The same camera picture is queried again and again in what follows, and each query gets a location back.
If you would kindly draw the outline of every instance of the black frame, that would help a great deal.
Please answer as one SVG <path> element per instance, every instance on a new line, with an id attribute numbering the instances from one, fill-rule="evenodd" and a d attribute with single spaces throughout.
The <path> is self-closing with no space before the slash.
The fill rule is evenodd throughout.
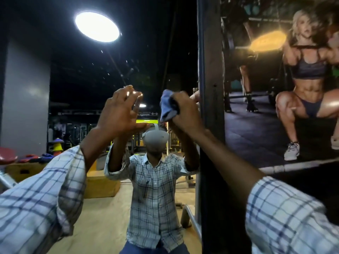
<path id="1" fill-rule="evenodd" d="M 197 0 L 197 19 L 200 111 L 206 128 L 225 143 L 220 0 Z M 251 253 L 245 210 L 202 150 L 200 164 L 202 253 Z"/>

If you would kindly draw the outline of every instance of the man wearing vr headset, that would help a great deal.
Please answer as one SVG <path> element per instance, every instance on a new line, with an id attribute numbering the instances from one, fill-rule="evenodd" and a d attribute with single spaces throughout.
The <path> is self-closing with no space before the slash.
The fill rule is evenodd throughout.
<path id="1" fill-rule="evenodd" d="M 129 135 L 114 139 L 107 155 L 105 175 L 112 180 L 130 179 L 133 183 L 132 204 L 127 242 L 120 254 L 189 254 L 181 234 L 175 206 L 176 180 L 196 174 L 199 154 L 193 141 L 174 123 L 171 129 L 180 139 L 185 158 L 163 152 L 169 134 L 166 127 L 150 124 L 142 134 L 147 153 L 129 157 Z"/>

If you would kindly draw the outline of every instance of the shoelace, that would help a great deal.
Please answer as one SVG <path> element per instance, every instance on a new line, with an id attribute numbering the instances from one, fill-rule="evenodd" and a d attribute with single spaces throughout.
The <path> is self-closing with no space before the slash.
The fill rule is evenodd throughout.
<path id="1" fill-rule="evenodd" d="M 287 151 L 295 151 L 298 149 L 298 144 L 290 143 L 289 147 L 287 148 Z"/>

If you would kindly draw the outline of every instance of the cleaning cloth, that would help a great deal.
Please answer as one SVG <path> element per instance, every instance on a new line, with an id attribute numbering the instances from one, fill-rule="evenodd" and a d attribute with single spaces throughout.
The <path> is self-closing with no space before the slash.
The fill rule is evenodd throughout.
<path id="1" fill-rule="evenodd" d="M 174 118 L 177 114 L 179 114 L 179 106 L 178 103 L 172 98 L 173 92 L 171 90 L 164 90 L 161 96 L 160 108 L 161 108 L 161 116 L 160 122 L 164 123 L 172 118 Z"/>

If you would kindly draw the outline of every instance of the rolled-up sleeve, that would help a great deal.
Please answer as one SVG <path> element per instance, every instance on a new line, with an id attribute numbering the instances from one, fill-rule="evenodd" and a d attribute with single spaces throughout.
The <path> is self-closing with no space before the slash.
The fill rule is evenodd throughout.
<path id="1" fill-rule="evenodd" d="M 105 176 L 110 180 L 126 180 L 130 179 L 133 180 L 135 174 L 135 166 L 136 166 L 136 157 L 133 155 L 132 157 L 129 156 L 129 150 L 126 146 L 125 154 L 122 158 L 121 169 L 116 172 L 110 172 L 108 170 L 109 166 L 109 158 L 112 154 L 113 144 L 111 145 L 109 152 L 106 157 L 106 163 L 104 168 Z"/>
<path id="2" fill-rule="evenodd" d="M 84 157 L 75 146 L 39 173 L 0 195 L 0 253 L 47 253 L 73 234 L 86 188 Z"/>
<path id="3" fill-rule="evenodd" d="M 170 162 L 174 166 L 175 175 L 177 179 L 181 176 L 186 175 L 195 175 L 198 173 L 199 169 L 189 171 L 187 169 L 187 164 L 185 162 L 185 158 L 182 158 L 175 154 L 170 154 Z"/>
<path id="4" fill-rule="evenodd" d="M 252 189 L 246 231 L 253 253 L 339 253 L 339 227 L 324 205 L 292 186 L 265 177 Z"/>

